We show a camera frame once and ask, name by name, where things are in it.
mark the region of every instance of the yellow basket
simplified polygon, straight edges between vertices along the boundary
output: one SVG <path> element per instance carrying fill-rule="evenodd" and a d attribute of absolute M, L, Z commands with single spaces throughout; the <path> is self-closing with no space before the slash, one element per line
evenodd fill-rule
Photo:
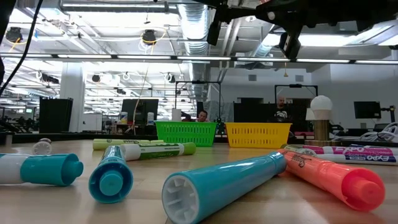
<path fill-rule="evenodd" d="M 226 123 L 230 147 L 279 149 L 287 143 L 289 123 Z"/>

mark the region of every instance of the green marker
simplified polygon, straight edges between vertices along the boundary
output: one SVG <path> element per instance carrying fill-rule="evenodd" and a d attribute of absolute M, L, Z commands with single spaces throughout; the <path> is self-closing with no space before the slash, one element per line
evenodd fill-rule
<path fill-rule="evenodd" d="M 105 150 L 109 146 L 120 146 L 122 144 L 150 144 L 149 140 L 132 140 L 132 139 L 94 139 L 93 150 Z"/>
<path fill-rule="evenodd" d="M 120 148 L 126 161 L 192 155 L 197 149 L 195 143 L 192 142 L 184 144 L 123 144 Z"/>

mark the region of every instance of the man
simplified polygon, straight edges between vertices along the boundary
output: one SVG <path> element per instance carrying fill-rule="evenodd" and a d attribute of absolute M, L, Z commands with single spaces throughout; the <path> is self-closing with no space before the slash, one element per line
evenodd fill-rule
<path fill-rule="evenodd" d="M 274 117 L 277 122 L 289 121 L 290 111 L 285 105 L 285 98 L 283 96 L 278 96 Z"/>
<path fill-rule="evenodd" d="M 203 110 L 203 111 L 201 111 L 201 112 L 199 113 L 199 116 L 198 116 L 197 121 L 198 121 L 198 122 L 207 122 L 206 119 L 207 119 L 207 111 Z"/>

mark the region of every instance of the plastic basket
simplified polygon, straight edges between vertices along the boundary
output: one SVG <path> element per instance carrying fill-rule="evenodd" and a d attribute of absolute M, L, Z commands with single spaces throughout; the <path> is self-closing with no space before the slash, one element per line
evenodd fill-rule
<path fill-rule="evenodd" d="M 159 140 L 166 143 L 194 142 L 198 147 L 211 147 L 217 123 L 155 121 Z"/>
<path fill-rule="evenodd" d="M 286 144 L 289 123 L 226 123 L 230 147 L 278 149 Z"/>

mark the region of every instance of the desk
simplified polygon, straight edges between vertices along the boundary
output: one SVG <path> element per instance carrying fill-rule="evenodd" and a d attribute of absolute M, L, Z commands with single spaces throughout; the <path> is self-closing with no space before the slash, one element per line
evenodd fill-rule
<path fill-rule="evenodd" d="M 30 152 L 32 144 L 15 144 L 6 152 Z M 163 210 L 161 191 L 173 172 L 267 154 L 267 149 L 229 148 L 227 144 L 198 148 L 193 156 L 128 162 L 134 185 L 127 198 L 111 205 L 95 202 L 88 178 L 101 160 L 92 141 L 53 142 L 53 152 L 74 152 L 85 165 L 83 175 L 69 187 L 33 184 L 0 186 L 1 224 L 171 224 Z M 343 202 L 289 174 L 262 184 L 204 223 L 352 224 L 398 223 L 398 167 L 366 166 L 386 184 L 386 200 L 371 213 L 356 212 Z"/>

